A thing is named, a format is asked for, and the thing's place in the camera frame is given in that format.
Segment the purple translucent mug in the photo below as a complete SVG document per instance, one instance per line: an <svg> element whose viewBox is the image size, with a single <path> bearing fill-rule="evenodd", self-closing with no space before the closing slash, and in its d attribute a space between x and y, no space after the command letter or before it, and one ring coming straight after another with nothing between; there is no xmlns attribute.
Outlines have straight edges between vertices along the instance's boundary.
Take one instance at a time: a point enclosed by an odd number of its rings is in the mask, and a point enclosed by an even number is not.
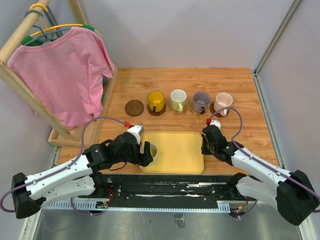
<svg viewBox="0 0 320 240"><path fill-rule="evenodd" d="M198 91L193 95L192 106L202 105L208 107L210 100L211 99L208 93L204 91Z"/></svg>

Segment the yellow transparent cup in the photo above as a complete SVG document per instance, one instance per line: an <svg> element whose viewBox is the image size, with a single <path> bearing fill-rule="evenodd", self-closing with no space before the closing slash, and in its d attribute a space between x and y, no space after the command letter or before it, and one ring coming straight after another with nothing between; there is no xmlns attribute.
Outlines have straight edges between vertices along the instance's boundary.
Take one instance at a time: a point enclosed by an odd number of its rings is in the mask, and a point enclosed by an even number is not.
<svg viewBox="0 0 320 240"><path fill-rule="evenodd" d="M152 91L148 95L148 106L153 113L159 113L164 109L165 96L161 91Z"/></svg>

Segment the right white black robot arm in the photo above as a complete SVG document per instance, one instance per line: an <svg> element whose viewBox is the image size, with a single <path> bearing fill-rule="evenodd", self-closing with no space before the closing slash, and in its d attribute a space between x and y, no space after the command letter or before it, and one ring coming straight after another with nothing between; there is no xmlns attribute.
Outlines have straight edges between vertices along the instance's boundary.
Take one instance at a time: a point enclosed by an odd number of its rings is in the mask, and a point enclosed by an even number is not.
<svg viewBox="0 0 320 240"><path fill-rule="evenodd" d="M307 175L296 170L277 167L254 155L235 141L227 141L216 125L202 130L202 152L221 162L242 169L229 181L227 196L238 200L242 196L264 202L278 210L290 224L300 225L320 205Z"/></svg>

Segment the large woven rattan coaster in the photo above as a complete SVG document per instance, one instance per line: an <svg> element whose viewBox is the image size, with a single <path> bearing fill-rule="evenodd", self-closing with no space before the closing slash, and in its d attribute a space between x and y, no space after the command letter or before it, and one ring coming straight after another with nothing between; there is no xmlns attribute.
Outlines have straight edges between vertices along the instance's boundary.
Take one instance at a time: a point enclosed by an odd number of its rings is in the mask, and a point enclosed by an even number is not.
<svg viewBox="0 0 320 240"><path fill-rule="evenodd" d="M181 115L184 114L187 110L187 104L182 105L181 103L179 103L176 106L169 106L169 111L175 115Z"/></svg>

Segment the cream mug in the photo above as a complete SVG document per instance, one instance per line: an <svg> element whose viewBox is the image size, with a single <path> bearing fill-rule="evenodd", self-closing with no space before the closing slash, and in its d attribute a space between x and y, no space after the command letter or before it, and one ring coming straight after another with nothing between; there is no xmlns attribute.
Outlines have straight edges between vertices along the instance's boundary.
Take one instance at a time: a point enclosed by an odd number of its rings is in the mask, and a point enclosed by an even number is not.
<svg viewBox="0 0 320 240"><path fill-rule="evenodd" d="M158 152L159 152L158 147L151 143L149 149L150 149L150 154L152 156L152 159L155 160L157 158Z"/></svg>

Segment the white mug green handle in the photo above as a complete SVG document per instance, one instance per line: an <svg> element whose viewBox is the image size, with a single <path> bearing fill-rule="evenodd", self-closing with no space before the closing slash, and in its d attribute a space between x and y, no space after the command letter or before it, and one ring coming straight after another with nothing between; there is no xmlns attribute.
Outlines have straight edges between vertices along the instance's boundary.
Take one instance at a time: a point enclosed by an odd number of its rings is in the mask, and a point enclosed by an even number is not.
<svg viewBox="0 0 320 240"><path fill-rule="evenodd" d="M187 94L181 89L175 89L170 94L170 106L173 111L179 114L184 112L184 107L187 101Z"/></svg>

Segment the small woven rattan coaster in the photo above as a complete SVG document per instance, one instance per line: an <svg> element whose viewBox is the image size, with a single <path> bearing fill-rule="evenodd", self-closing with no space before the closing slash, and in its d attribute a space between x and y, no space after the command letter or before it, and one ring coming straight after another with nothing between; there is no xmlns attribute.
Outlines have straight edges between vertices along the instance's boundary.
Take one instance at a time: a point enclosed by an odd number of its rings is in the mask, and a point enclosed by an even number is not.
<svg viewBox="0 0 320 240"><path fill-rule="evenodd" d="M195 115L204 115L207 112L207 106L205 105L192 105L190 110Z"/></svg>

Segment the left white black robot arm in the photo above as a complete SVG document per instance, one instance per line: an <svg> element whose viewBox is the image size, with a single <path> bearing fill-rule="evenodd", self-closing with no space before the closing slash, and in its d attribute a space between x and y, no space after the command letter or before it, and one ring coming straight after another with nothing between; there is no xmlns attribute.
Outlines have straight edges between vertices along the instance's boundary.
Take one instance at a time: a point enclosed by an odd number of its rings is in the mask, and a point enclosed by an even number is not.
<svg viewBox="0 0 320 240"><path fill-rule="evenodd" d="M130 132L94 144L78 158L41 173L26 176L22 172L12 178L12 200L17 219L36 214L41 208L64 199L76 197L101 198L107 185L101 170L117 163L131 163L146 167L153 161L151 144L146 141L143 149Z"/></svg>

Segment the pink translucent cup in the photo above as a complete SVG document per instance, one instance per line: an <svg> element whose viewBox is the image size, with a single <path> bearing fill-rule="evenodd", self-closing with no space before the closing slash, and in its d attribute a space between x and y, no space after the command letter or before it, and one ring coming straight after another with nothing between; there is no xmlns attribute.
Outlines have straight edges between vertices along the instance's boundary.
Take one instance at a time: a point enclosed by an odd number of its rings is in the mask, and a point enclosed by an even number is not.
<svg viewBox="0 0 320 240"><path fill-rule="evenodd" d="M220 116L225 117L229 112L229 109L226 109L226 107L230 107L232 104L232 96L226 92L221 92L215 97L213 109L220 114Z"/></svg>

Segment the yellow plastic tray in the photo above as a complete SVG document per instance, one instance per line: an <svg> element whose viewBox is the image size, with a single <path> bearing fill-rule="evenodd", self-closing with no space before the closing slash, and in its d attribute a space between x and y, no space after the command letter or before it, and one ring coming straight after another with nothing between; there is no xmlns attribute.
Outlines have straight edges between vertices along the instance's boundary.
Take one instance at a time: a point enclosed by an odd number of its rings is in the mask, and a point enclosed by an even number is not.
<svg viewBox="0 0 320 240"><path fill-rule="evenodd" d="M148 174L201 174L205 169L203 139L192 131L148 131L144 142L158 148L158 155L148 166L140 167Z"/></svg>

